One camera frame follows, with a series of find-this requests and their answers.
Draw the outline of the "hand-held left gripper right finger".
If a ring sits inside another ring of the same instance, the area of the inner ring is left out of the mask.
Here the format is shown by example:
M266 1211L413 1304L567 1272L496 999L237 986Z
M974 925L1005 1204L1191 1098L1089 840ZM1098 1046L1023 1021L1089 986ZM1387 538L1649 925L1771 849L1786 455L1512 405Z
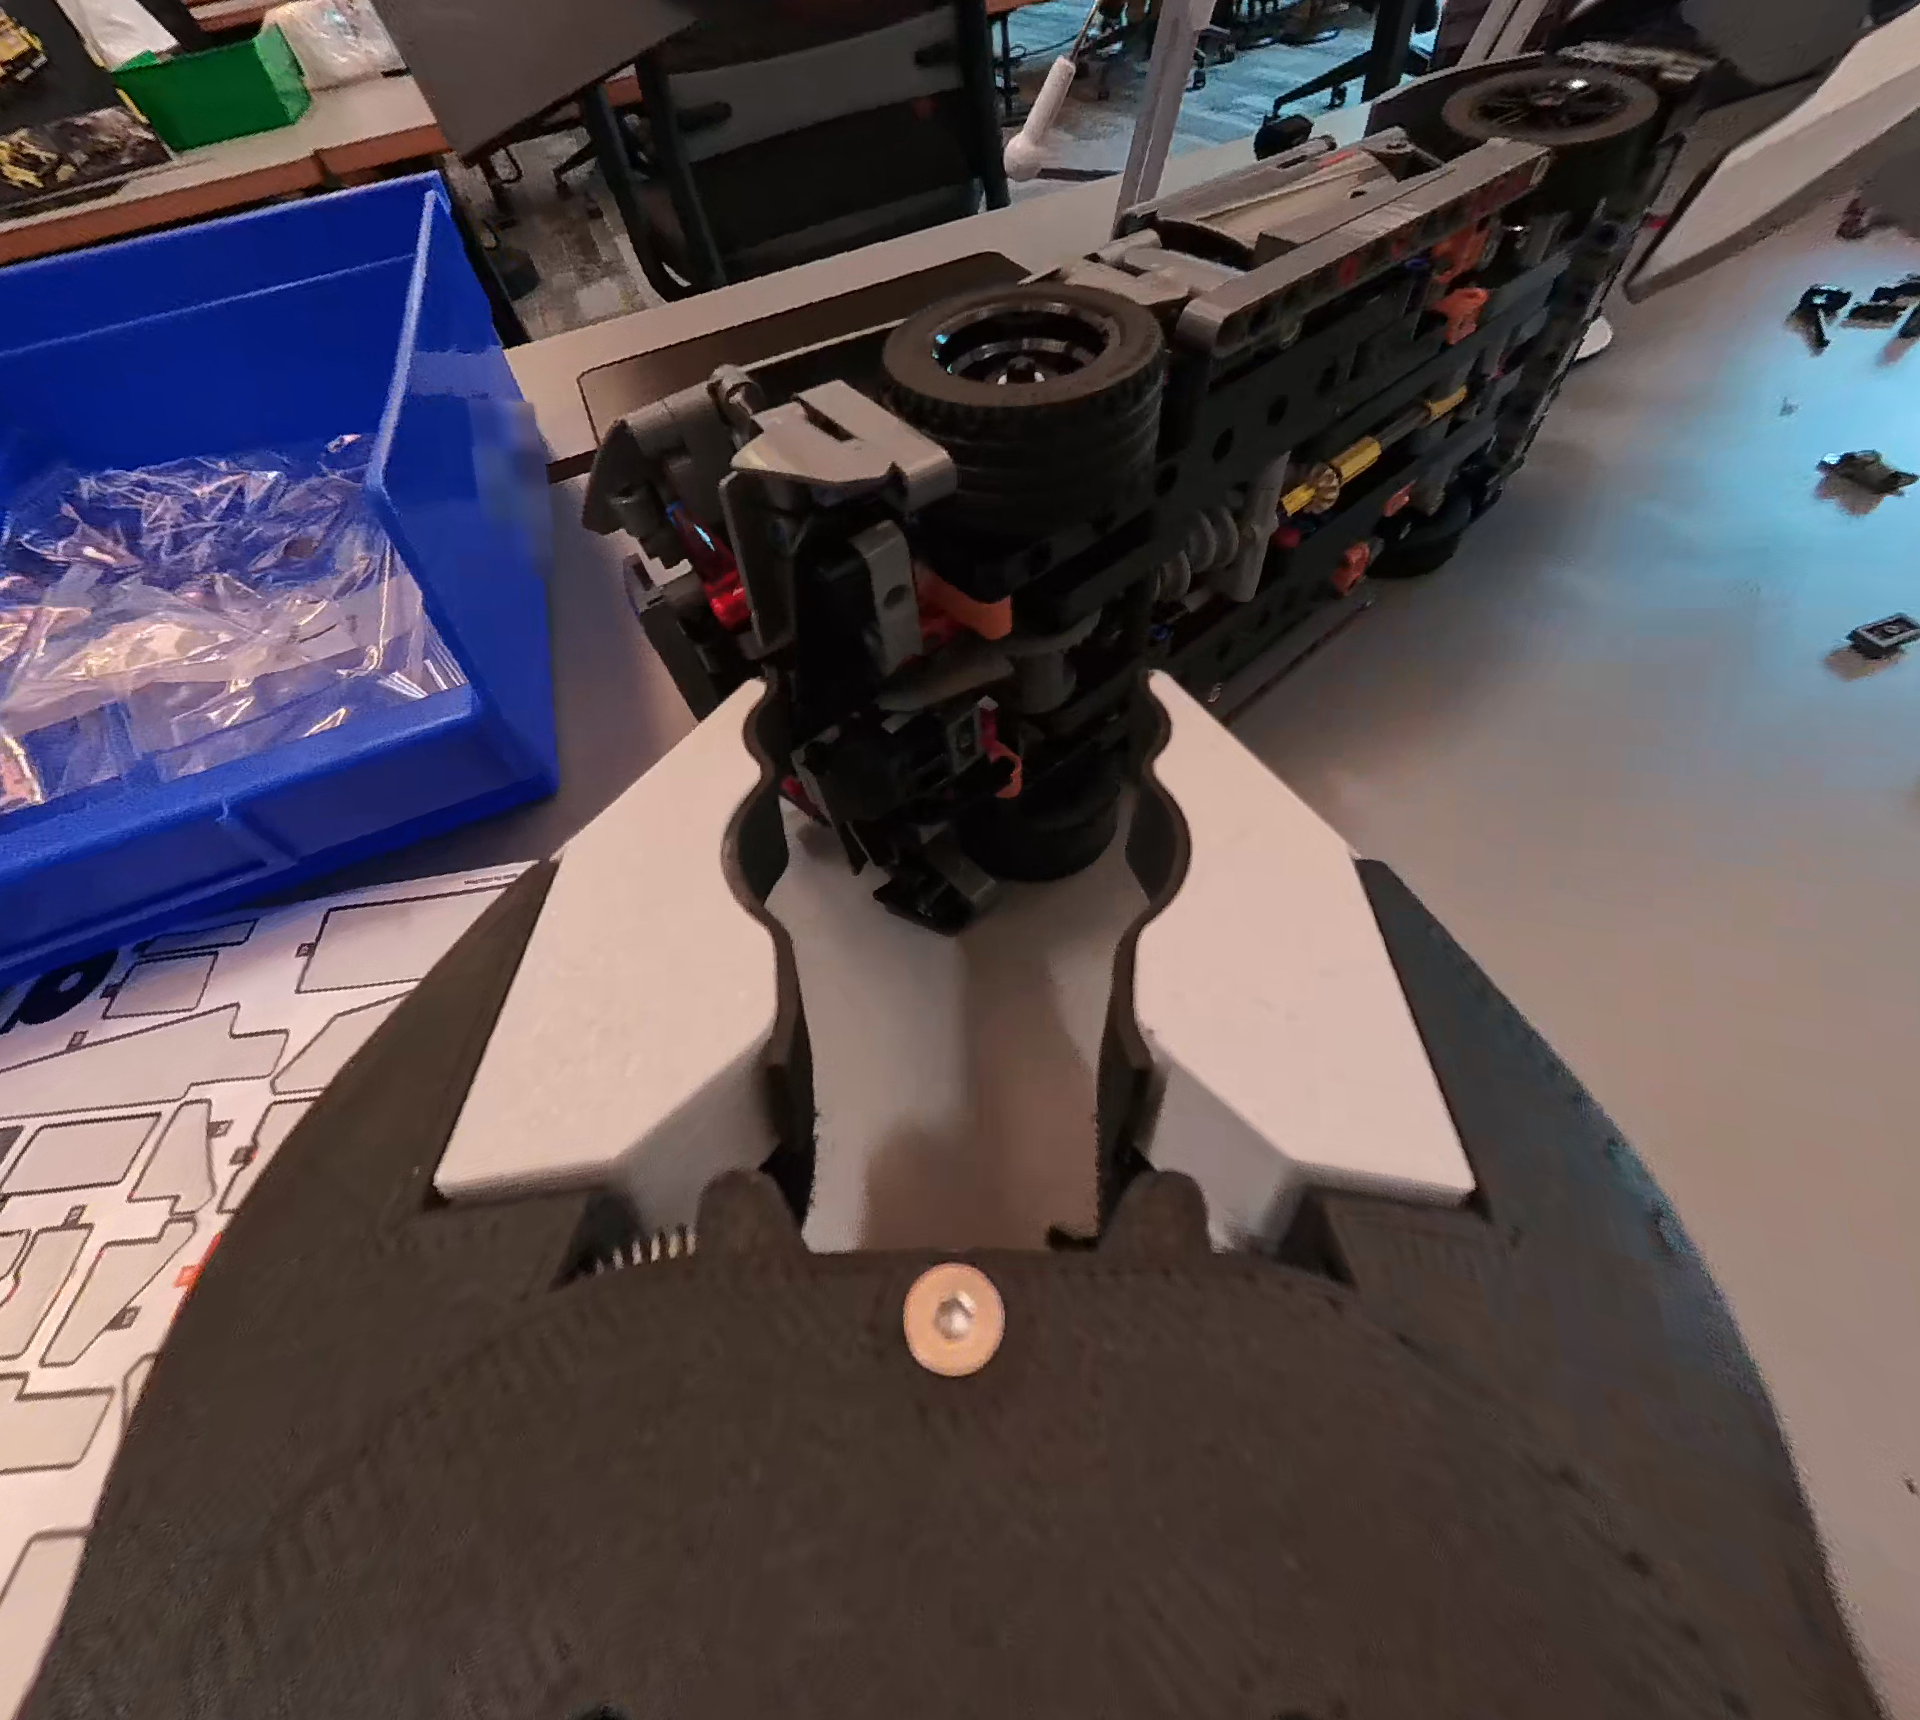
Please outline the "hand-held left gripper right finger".
M1309 1195L1464 1209L1475 1174L1357 853L1173 677L1139 691L1102 1033L1102 1225L1149 1172L1215 1253L1283 1244Z

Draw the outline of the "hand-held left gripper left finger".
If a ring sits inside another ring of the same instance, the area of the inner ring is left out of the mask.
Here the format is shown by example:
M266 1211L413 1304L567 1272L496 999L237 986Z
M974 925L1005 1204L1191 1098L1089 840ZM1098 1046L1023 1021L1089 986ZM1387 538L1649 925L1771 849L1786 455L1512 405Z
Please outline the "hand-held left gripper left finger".
M766 1172L814 1198L814 1055L770 735L750 678L559 853L436 1170L450 1204L562 1187L697 1211Z

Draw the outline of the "grey toy car model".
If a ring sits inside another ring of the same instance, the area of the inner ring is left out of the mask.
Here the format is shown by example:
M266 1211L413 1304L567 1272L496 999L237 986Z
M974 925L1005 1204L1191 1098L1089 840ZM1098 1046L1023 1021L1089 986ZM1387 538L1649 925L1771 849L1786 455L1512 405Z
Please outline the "grey toy car model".
M901 318L619 412L584 522L666 573L640 575L640 612L685 704L766 682L780 792L887 909L957 937L1002 883L1070 878L1111 843L1143 674L1232 707L1369 578L1458 551L1710 73L1623 39L1458 67L1387 96L1357 144L1304 132L1124 212L1086 258L970 290L1076 284L1161 322L1157 461L1118 517L957 527L949 455L879 397Z

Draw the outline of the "black toy wheel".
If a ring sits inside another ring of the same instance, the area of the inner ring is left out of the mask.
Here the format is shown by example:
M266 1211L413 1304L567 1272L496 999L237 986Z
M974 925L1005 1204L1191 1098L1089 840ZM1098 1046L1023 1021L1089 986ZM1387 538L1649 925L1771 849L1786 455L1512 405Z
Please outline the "black toy wheel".
M1150 309L1076 284L1008 284L901 321L879 397L949 455L957 527L1039 538L1118 517L1149 486L1163 375Z

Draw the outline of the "dark toy axle assembly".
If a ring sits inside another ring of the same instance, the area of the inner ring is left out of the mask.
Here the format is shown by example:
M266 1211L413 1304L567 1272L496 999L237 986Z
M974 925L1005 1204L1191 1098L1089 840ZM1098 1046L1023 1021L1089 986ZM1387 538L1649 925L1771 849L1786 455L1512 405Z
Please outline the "dark toy axle assembly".
M1913 348L1918 344L1918 273L1865 293L1827 284L1808 286L1786 322L1813 356L1831 348L1838 331L1884 336L1895 348Z

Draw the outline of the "white sticker sheet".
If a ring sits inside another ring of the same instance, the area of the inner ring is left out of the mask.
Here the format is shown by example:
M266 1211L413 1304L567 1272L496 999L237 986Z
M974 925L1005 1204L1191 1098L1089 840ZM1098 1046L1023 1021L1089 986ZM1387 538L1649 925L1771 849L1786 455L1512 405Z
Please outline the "white sticker sheet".
M2 1702L179 1304L305 1112L524 873L240 909L6 987Z

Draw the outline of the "blue plastic bin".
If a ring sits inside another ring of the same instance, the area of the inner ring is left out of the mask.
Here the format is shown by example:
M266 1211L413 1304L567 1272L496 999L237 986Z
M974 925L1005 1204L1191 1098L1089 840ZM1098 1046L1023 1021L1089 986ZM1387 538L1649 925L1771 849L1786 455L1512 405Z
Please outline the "blue plastic bin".
M6 821L18 982L559 788L545 448L445 186L389 179L6 269L6 492L372 443L368 504L466 683L362 730Z

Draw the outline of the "clear bags of toy parts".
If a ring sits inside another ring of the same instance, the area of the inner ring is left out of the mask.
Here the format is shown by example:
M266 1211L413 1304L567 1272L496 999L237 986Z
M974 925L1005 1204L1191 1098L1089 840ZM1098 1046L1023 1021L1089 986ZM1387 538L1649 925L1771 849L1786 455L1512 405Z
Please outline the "clear bags of toy parts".
M466 687L376 517L372 439L48 465L6 496L2 810L150 788Z

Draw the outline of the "black office chair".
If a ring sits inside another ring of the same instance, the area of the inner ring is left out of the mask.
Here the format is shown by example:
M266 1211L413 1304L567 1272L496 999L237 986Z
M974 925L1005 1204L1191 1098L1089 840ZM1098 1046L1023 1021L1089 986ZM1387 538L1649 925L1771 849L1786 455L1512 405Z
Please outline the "black office chair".
M666 303L1010 203L988 0L723 0L583 100Z

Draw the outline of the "green plastic box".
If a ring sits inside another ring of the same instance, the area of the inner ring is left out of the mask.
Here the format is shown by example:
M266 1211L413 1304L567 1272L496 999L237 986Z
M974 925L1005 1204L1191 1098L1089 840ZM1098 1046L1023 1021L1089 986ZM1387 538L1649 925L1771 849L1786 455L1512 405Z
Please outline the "green plastic box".
M281 130L311 109L300 57L275 26L201 52L145 52L111 80L174 154Z

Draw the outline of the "crumpled clear bag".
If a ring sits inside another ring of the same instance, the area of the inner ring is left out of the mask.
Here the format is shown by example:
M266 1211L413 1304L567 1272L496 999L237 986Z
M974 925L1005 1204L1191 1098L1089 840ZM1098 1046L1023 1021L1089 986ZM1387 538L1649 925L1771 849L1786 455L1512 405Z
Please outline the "crumpled clear bag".
M339 92L409 67L372 0L283 0L261 26L277 32L309 92Z

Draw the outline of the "black box yellow car print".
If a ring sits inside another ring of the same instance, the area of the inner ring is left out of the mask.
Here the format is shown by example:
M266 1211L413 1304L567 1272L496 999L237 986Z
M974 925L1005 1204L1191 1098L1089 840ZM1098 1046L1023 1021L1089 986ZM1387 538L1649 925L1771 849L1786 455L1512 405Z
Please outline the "black box yellow car print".
M2 5L2 219L118 193L174 162L53 0Z

